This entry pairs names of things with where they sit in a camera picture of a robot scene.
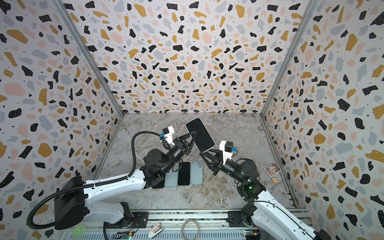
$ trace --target robotic arm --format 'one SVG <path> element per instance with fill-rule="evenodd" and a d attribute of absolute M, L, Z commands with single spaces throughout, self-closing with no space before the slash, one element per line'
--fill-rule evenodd
<path fill-rule="evenodd" d="M 184 155 L 189 155 L 195 138 L 196 131 L 176 137 L 172 140 L 173 128 L 164 129 L 164 134 L 159 135 L 161 141 L 166 141 L 167 153 L 159 149 L 152 149 L 144 157 L 145 166 L 134 169 L 136 156 L 134 155 L 134 137 L 132 139 L 132 153 L 134 166 L 129 174 L 110 177 L 99 180 L 82 181 L 81 176 L 68 181 L 62 190 L 50 195 L 38 203 L 27 217 L 27 225 L 33 229 L 55 227 L 57 230 L 70 228 L 80 223 L 107 222 L 108 228 L 123 228 L 131 222 L 133 214 L 128 204 L 106 204 L 99 201 L 123 192 L 141 190 L 153 187 L 165 179 L 176 163 L 182 162 Z M 312 227 L 301 222 L 293 214 L 283 207 L 257 180 L 259 173 L 255 163 L 246 158 L 232 161 L 232 142 L 222 141 L 220 149 L 211 149 L 201 152 L 200 156 L 216 175 L 219 171 L 234 178 L 237 183 L 237 191 L 244 201 L 248 202 L 242 208 L 243 223 L 248 226 L 258 226 L 265 229 L 276 239 L 291 240 L 330 240 L 330 236 L 324 231 L 315 231 Z M 55 222 L 38 225 L 33 222 L 33 216 L 37 210 L 50 199 L 55 199 Z"/>

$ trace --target terrazzo wallpaper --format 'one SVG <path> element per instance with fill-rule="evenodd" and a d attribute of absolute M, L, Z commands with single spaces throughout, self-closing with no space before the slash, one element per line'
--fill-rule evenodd
<path fill-rule="evenodd" d="M 319 1 L 265 120 L 315 229 L 384 239 L 384 2 Z"/>
<path fill-rule="evenodd" d="M 307 0 L 64 0 L 123 111 L 262 109 Z"/>
<path fill-rule="evenodd" d="M 72 177 L 93 176 L 118 115 L 51 2 L 0 8 L 0 239 L 53 239 L 27 215 Z M 49 201 L 34 222 L 53 211 Z"/>

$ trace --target green tape roll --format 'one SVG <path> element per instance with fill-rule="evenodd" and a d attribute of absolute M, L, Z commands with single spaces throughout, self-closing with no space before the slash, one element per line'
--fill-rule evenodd
<path fill-rule="evenodd" d="M 76 237 L 76 238 L 78 238 L 78 237 L 82 237 L 82 236 L 84 235 L 84 233 L 85 233 L 85 230 L 86 230 L 85 225 L 79 225 L 79 226 L 77 226 L 77 227 L 73 230 L 72 235 L 73 235 L 73 237 Z"/>

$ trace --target marble floor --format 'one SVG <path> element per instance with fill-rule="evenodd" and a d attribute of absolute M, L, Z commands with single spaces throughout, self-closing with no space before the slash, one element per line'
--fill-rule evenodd
<path fill-rule="evenodd" d="M 274 177 L 279 184 L 273 184 L 264 168 L 274 162 L 271 149 L 265 137 L 258 114 L 127 114 L 116 136 L 108 158 L 100 172 L 99 179 L 130 172 L 132 168 L 131 139 L 139 131 L 162 133 L 162 129 L 173 126 L 174 136 L 188 133 L 185 124 L 199 117 L 215 141 L 231 141 L 237 147 L 240 157 L 253 159 L 260 173 L 260 182 L 285 207 L 293 208 L 280 174 Z M 167 152 L 158 137 L 142 134 L 135 139 L 137 167 L 144 165 L 143 157 L 153 148 Z M 184 161 L 202 160 L 194 147 Z M 131 209 L 202 209 L 242 208 L 246 202 L 241 199 L 233 179 L 222 172 L 216 176 L 203 164 L 203 184 L 177 186 L 175 188 L 144 189 L 127 192 L 105 199 L 105 202 L 127 202 Z"/>

